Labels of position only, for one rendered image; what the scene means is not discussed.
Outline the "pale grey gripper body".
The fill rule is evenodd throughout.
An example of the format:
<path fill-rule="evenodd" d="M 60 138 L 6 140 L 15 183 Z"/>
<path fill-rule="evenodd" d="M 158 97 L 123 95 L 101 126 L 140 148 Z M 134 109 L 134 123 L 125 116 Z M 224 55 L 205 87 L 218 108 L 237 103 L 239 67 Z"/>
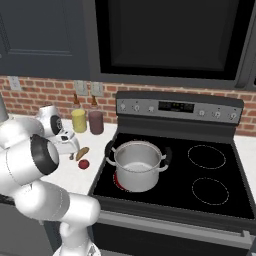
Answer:
<path fill-rule="evenodd" d="M 62 136 L 61 140 L 56 144 L 56 148 L 60 154 L 71 154 L 78 152 L 80 145 L 75 137 Z"/>

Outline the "brown sweet potato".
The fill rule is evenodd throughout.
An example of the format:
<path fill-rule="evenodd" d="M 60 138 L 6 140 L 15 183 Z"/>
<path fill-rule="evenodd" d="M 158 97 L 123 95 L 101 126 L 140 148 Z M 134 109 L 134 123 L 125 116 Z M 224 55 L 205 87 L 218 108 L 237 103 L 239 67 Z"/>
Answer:
<path fill-rule="evenodd" d="M 79 161 L 85 154 L 89 152 L 88 147 L 81 148 L 76 154 L 76 161 Z"/>

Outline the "yellow bottle with brown cap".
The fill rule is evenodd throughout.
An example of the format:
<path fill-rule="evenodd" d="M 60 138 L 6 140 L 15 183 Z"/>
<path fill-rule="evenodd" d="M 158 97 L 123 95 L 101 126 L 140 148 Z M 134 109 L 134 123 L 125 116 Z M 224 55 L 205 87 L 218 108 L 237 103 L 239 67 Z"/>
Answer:
<path fill-rule="evenodd" d="M 81 107 L 77 94 L 74 94 L 73 109 L 71 112 L 73 130 L 76 133 L 84 133 L 87 129 L 86 112 Z"/>

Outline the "dark red bottle, brown cap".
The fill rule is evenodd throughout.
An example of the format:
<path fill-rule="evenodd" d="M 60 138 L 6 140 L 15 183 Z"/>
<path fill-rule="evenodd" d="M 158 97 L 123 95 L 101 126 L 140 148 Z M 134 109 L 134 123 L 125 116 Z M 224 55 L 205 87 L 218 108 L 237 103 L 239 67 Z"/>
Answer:
<path fill-rule="evenodd" d="M 90 131 L 94 135 L 100 135 L 104 131 L 103 113 L 100 111 L 96 97 L 92 96 L 92 103 L 88 113 Z"/>

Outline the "dark grey base cupboard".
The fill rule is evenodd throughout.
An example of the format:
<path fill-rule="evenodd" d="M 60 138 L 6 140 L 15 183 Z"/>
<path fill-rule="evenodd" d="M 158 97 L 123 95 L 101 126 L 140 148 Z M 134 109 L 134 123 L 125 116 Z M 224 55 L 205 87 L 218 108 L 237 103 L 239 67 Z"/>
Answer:
<path fill-rule="evenodd" d="M 0 256 L 53 256 L 61 245 L 59 226 L 23 216 L 0 194 Z"/>

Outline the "dark grey cupboard door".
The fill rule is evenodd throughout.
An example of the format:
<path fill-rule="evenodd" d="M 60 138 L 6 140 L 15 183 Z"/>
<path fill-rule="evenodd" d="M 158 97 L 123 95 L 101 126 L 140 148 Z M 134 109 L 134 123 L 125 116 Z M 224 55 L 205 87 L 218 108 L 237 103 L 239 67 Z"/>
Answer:
<path fill-rule="evenodd" d="M 85 0 L 0 0 L 0 75 L 87 80 Z"/>

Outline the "black stove with steel panel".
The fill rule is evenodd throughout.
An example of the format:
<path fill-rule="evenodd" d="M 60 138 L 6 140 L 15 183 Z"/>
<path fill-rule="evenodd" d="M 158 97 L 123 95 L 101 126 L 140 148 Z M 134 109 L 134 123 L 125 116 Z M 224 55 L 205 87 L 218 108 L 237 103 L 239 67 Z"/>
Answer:
<path fill-rule="evenodd" d="M 256 256 L 256 202 L 234 143 L 244 103 L 221 96 L 125 91 L 116 95 L 114 148 L 148 141 L 162 153 L 170 147 L 169 168 L 156 186 L 130 192 L 104 158 L 90 189 L 101 212 L 115 212 L 241 233 L 255 237 L 250 249 L 156 234 L 98 221 L 93 241 L 102 256 Z M 220 118 L 214 113 L 221 112 Z M 234 120 L 230 115 L 236 113 Z"/>

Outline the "black microwave oven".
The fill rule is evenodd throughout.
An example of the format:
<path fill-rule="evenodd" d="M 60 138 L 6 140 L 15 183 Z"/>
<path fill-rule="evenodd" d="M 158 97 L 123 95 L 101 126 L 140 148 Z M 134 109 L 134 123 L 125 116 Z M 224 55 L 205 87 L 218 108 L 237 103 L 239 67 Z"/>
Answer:
<path fill-rule="evenodd" d="M 92 81 L 244 90 L 256 0 L 84 0 Z"/>

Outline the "grey wall socket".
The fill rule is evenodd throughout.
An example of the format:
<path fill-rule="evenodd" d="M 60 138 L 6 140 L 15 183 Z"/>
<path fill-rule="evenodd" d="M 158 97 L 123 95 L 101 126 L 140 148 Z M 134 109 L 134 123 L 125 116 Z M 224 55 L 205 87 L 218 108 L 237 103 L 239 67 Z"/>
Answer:
<path fill-rule="evenodd" d="M 88 95 L 88 88 L 87 83 L 82 80 L 75 80 L 74 86 L 76 90 L 76 94 L 80 96 L 87 96 Z"/>
<path fill-rule="evenodd" d="M 97 97 L 103 97 L 104 96 L 103 84 L 101 82 L 92 82 L 91 94 Z"/>
<path fill-rule="evenodd" d="M 21 85 L 17 76 L 10 76 L 9 83 L 12 90 L 21 91 Z"/>

